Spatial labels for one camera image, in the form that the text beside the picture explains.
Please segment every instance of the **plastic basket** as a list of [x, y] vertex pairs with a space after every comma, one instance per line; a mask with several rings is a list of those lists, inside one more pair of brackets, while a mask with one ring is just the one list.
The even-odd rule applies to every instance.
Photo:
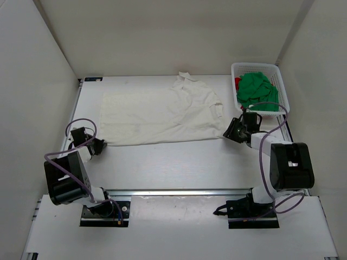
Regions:
[[[280, 69], [273, 64], [251, 63], [251, 62], [238, 62], [238, 63], [232, 64], [233, 92], [234, 92], [234, 102], [235, 102], [236, 109], [242, 112], [242, 109], [241, 109], [242, 105], [238, 103], [237, 97], [236, 97], [237, 93], [236, 93], [235, 78], [250, 72], [263, 72], [264, 75], [267, 76], [271, 84], [274, 85], [276, 89], [278, 90], [278, 102], [280, 103], [280, 105], [284, 106], [289, 112], [290, 110], [289, 102], [288, 102], [286, 90], [284, 88]], [[261, 115], [267, 115], [267, 116], [278, 116], [278, 115], [286, 114], [281, 107], [279, 107], [278, 112], [272, 112], [272, 111], [256, 111], [256, 112]]]

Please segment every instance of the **green cloth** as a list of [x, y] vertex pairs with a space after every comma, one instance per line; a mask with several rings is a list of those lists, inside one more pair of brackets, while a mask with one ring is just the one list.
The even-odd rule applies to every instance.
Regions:
[[[278, 90], [271, 85], [269, 79], [262, 72], [246, 73], [240, 78], [237, 100], [244, 108], [264, 101], [278, 103]], [[278, 111], [278, 106], [262, 104], [252, 107], [251, 110]]]

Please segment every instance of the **white enclosure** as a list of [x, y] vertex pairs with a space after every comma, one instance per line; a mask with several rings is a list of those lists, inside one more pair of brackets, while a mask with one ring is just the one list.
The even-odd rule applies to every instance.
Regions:
[[344, 0], [316, 0], [280, 63], [295, 141], [308, 144], [319, 195], [342, 259], [347, 259], [347, 16]]
[[77, 77], [230, 74], [276, 62], [303, 0], [41, 0]]
[[0, 259], [20, 259], [78, 81], [31, 0], [0, 1]]

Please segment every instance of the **black bracket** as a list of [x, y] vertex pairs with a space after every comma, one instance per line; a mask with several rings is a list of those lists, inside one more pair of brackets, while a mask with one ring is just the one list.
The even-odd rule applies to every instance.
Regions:
[[260, 132], [261, 122], [262, 116], [258, 113], [243, 112], [239, 118], [232, 119], [223, 136], [240, 144], [250, 143], [251, 134]]
[[[85, 127], [71, 130], [71, 136], [73, 138], [73, 142], [69, 145], [69, 149], [72, 148], [72, 144], [77, 147], [93, 137], [92, 135], [87, 134]], [[94, 138], [92, 142], [86, 145], [91, 156], [100, 155], [106, 146], [107, 142], [105, 142], [104, 139], [100, 140], [98, 138]]]
[[117, 201], [122, 210], [123, 225], [118, 223], [118, 209], [103, 214], [92, 213], [86, 206], [83, 206], [80, 226], [109, 227], [109, 228], [127, 228], [129, 226], [130, 201]]
[[[252, 194], [238, 200], [227, 200], [213, 213], [217, 216], [228, 216], [229, 229], [277, 229], [279, 223], [275, 212], [266, 214], [272, 210], [272, 203], [258, 204], [253, 202]], [[243, 218], [255, 218], [255, 220], [243, 221]]]
[[85, 77], [85, 81], [102, 81], [102, 77]]

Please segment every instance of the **red cloth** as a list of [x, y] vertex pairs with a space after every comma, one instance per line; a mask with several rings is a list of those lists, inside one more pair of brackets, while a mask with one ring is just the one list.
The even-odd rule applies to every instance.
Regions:
[[240, 82], [241, 78], [240, 77], [236, 77], [235, 78], [235, 87], [236, 87], [236, 91], [239, 91], [239, 82]]

